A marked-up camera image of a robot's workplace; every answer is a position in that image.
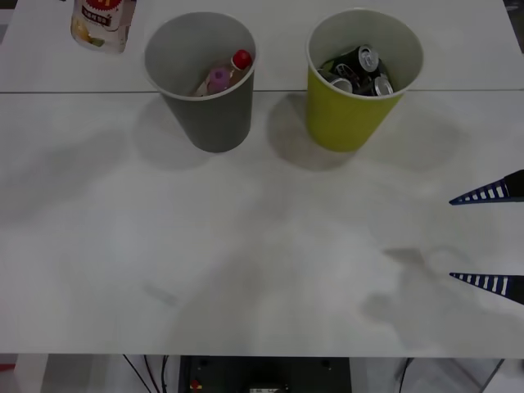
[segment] cup rim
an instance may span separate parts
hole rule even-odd
[[[244,28],[246,28],[246,30],[249,32],[249,34],[251,36],[251,39],[253,39],[253,43],[255,45],[255,61],[253,61],[253,64],[251,64],[251,68],[249,69],[249,71],[247,71],[247,74],[245,74],[244,77],[242,79],[240,79],[240,81],[237,84],[235,84],[232,88],[228,88],[227,90],[224,90],[223,92],[218,93],[218,94],[213,94],[213,95],[204,96],[204,97],[182,96],[182,95],[179,95],[179,94],[168,92],[164,88],[161,88],[153,80],[153,78],[149,75],[149,71],[147,70],[147,67],[146,67],[146,50],[147,50],[147,46],[151,42],[151,39],[155,36],[155,34],[164,25],[170,23],[172,20],[177,20],[178,18],[181,18],[183,16],[187,16],[187,15],[191,15],[191,14],[216,14],[216,15],[220,15],[220,16],[226,16],[226,17],[228,17],[228,18],[230,18],[232,20],[235,20],[236,22],[238,22],[242,26],[244,26]],[[185,14],[181,14],[181,15],[178,15],[178,16],[175,16],[175,17],[171,17],[171,18],[169,18],[167,20],[164,20],[162,23],[160,23],[158,25],[158,27],[156,29],[154,29],[151,33],[149,33],[149,35],[147,36],[146,44],[143,47],[141,58],[142,58],[142,61],[141,61],[141,63],[142,63],[142,70],[143,70],[143,72],[144,72],[144,74],[146,76],[147,81],[150,84],[152,84],[153,87],[156,88],[156,90],[158,90],[160,93],[162,93],[162,94],[164,94],[164,95],[166,95],[168,97],[176,98],[176,99],[182,100],[182,101],[201,102],[201,101],[214,100],[215,98],[219,98],[219,97],[225,96],[227,94],[230,94],[230,93],[234,92],[236,89],[240,88],[253,75],[253,73],[255,72],[256,64],[258,63],[258,60],[259,60],[259,49],[258,49],[258,45],[256,44],[255,37],[253,37],[253,33],[246,27],[246,25],[244,25],[239,19],[235,18],[234,16],[229,15],[229,14],[225,14],[225,13],[222,13],[222,12],[194,11],[194,12],[186,12]]]
[[[411,33],[413,34],[413,36],[415,37],[415,39],[417,40],[417,43],[418,43],[418,46],[420,47],[420,52],[422,54],[422,64],[420,66],[420,70],[418,70],[418,73],[415,75],[415,77],[413,78],[413,81],[411,81],[410,84],[408,84],[407,86],[405,86],[404,88],[402,88],[401,90],[398,90],[396,92],[394,92],[393,94],[387,94],[386,96],[380,96],[380,97],[369,97],[369,96],[361,96],[359,94],[353,94],[353,93],[347,93],[347,92],[344,92],[342,90],[340,90],[339,88],[335,88],[333,85],[331,85],[330,83],[327,82],[326,79],[324,79],[317,71],[317,69],[315,68],[314,64],[313,64],[313,61],[311,60],[311,55],[309,54],[309,43],[311,42],[311,39],[313,38],[313,34],[314,32],[317,30],[317,28],[322,24],[324,23],[326,20],[328,19],[331,19],[333,18],[334,16],[337,16],[337,15],[340,15],[340,14],[345,14],[347,12],[352,12],[352,11],[369,11],[369,12],[372,12],[374,14],[381,14],[381,15],[384,15],[384,16],[387,16],[387,17],[390,17],[391,19],[394,19],[396,20],[397,22],[399,22],[400,24],[404,25],[405,27],[408,28],[409,31],[411,31]],[[309,67],[309,70],[311,70],[315,77],[317,79],[320,79],[320,82],[322,84],[324,84],[324,86],[330,88],[333,92],[335,93],[339,93],[341,95],[344,95],[346,97],[351,97],[351,98],[356,98],[356,99],[359,99],[359,100],[363,100],[363,101],[382,101],[382,100],[387,100],[387,99],[390,99],[390,98],[394,98],[394,97],[398,97],[398,96],[401,96],[402,94],[404,94],[418,79],[418,77],[420,76],[420,74],[422,73],[422,70],[424,68],[424,63],[425,63],[425,56],[424,56],[424,47],[422,46],[422,43],[420,42],[420,38],[415,34],[415,32],[413,31],[413,29],[411,29],[411,27],[409,27],[409,25],[406,25],[402,20],[399,20],[398,18],[395,18],[394,16],[391,16],[389,14],[386,14],[385,12],[380,12],[380,11],[376,11],[376,10],[372,10],[370,8],[365,8],[365,7],[352,7],[352,8],[348,8],[344,11],[340,11],[340,12],[336,12],[334,14],[331,14],[331,15],[328,15],[328,16],[325,16],[324,18],[321,19],[320,22],[318,22],[312,29],[311,31],[309,32],[308,34],[308,38],[307,40],[305,41],[305,55],[307,57],[307,61],[308,61],[308,67]]]

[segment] paper cup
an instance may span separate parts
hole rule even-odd
[[[217,64],[229,63],[239,49],[253,64],[232,88],[208,97],[191,97]],[[149,39],[144,66],[149,81],[200,149],[223,152],[238,146],[251,127],[256,45],[249,30],[231,16],[193,12],[165,22]]]
[[[325,62],[359,45],[376,49],[395,93],[365,97],[343,92],[317,72]],[[329,16],[306,44],[308,71],[307,125],[311,137],[333,151],[360,148],[417,79],[423,50],[414,32],[381,12],[355,8]]]

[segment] plastic bottle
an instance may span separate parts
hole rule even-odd
[[[243,49],[237,51],[229,64],[215,67],[195,91],[195,97],[217,94],[231,88],[244,77],[252,63],[251,55]]]

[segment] black cable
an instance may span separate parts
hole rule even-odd
[[[402,392],[402,385],[404,385],[404,377],[406,376],[406,371],[408,370],[408,366],[412,361],[413,361],[413,358],[406,359],[406,364],[404,365],[404,371],[402,372],[402,378],[400,379],[399,393]]]
[[[147,355],[144,355],[144,363],[146,364],[147,373],[149,374],[149,378],[151,379],[151,382],[153,383],[153,386],[155,387],[156,393],[160,393],[158,390],[158,386],[156,385],[155,378],[153,377],[153,373],[151,372],[151,369],[149,367],[149,362],[147,361]]]
[[[128,359],[128,357],[126,355],[122,355],[124,356],[124,359],[127,360],[127,362],[129,363],[129,365],[131,366],[131,368],[133,369],[133,371],[135,372],[135,374],[137,374],[137,377],[140,378],[140,381],[142,381],[143,385],[146,387],[147,391],[149,393],[151,393],[151,390],[149,389],[149,386],[147,386],[146,382],[144,381],[144,378],[142,378],[142,375],[140,375],[140,373],[137,371],[137,369],[133,366],[133,364],[131,363],[131,360]]]
[[[162,374],[161,374],[162,393],[167,393],[167,385],[165,384],[165,365],[167,364],[168,358],[169,358],[168,355],[164,355],[164,358],[162,359]]]

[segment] table surface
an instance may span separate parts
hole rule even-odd
[[[524,167],[524,92],[407,93],[355,154],[304,93],[197,150],[155,93],[0,95],[0,352],[524,356],[524,209],[448,200]]]
[[[219,11],[259,44],[257,90],[305,89],[305,40],[322,18],[350,7],[398,17],[421,39],[426,65],[416,89],[524,88],[524,60],[502,0],[140,0],[124,54],[80,47],[70,36],[72,0],[19,0],[0,47],[0,92],[146,92],[140,56],[164,20]]]

